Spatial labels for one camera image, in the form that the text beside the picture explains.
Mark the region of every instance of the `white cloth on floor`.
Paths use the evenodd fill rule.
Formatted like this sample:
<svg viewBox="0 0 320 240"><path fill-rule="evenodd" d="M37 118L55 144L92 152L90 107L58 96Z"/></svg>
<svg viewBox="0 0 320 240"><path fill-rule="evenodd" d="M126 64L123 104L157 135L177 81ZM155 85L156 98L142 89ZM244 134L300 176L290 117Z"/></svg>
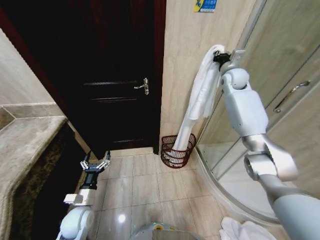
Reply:
<svg viewBox="0 0 320 240"><path fill-rule="evenodd" d="M238 221L224 217L221 222L222 229L220 229L221 240L276 240L276 238L252 221L246 221L240 224Z"/></svg>
<svg viewBox="0 0 320 240"><path fill-rule="evenodd" d="M202 116L207 118L212 114L215 94L220 80L219 64L213 62L216 51L224 53L225 47L222 45L214 45L202 60L201 66L193 81L188 108L175 140L174 150L186 150L192 128L197 120Z"/></svg>

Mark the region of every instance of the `doorway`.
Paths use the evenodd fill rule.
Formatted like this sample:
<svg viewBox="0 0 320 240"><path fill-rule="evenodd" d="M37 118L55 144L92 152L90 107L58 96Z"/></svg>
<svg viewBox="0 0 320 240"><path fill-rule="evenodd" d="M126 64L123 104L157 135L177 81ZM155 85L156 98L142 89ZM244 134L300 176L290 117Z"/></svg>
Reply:
<svg viewBox="0 0 320 240"><path fill-rule="evenodd" d="M1 7L1 28L99 159L106 150L158 153L166 1Z"/></svg>

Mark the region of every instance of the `door frame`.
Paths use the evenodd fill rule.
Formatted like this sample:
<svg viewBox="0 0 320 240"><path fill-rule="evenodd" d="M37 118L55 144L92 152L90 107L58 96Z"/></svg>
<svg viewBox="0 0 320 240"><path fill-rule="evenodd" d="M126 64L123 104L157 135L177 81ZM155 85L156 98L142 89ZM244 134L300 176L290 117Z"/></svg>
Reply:
<svg viewBox="0 0 320 240"><path fill-rule="evenodd" d="M164 48L165 48L165 28L166 28L166 5L167 0L154 0L153 16L154 16L154 89L152 90L152 101L154 102L154 115L152 116L152 127L154 133L152 136L153 152L159 154L159 140L160 140L160 119L161 119L161 98L162 98L162 81L164 68ZM28 64L33 73L40 80L45 89L52 96L56 104L63 111L68 119L72 120L70 109L68 105L60 96L57 89L52 85L48 79L45 71L41 65L36 61L31 51L28 49L26 43L21 38L15 27L10 22L6 13L0 6L0 28L11 41L15 49L19 52L25 62Z"/></svg>

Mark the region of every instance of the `beige tile floor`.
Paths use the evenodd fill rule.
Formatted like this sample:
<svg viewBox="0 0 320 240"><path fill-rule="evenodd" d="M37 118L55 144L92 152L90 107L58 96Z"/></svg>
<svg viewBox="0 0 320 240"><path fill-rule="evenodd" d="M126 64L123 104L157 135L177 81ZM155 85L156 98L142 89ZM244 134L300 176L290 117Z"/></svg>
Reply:
<svg viewBox="0 0 320 240"><path fill-rule="evenodd" d="M99 175L93 209L89 240L128 240L152 222L219 240L221 220L229 216L210 194L192 158L185 167L172 169L154 154L112 158Z"/></svg>

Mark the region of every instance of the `red wire basket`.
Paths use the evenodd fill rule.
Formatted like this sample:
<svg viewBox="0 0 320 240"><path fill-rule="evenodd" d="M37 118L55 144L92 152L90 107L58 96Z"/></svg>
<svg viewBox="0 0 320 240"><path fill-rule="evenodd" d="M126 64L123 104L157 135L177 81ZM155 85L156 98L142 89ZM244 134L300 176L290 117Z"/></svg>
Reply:
<svg viewBox="0 0 320 240"><path fill-rule="evenodd" d="M182 168L187 164L197 142L195 135L191 134L187 149L185 151L179 151L172 149L176 139L177 135L164 136L161 138L161 160L165 165L173 169Z"/></svg>

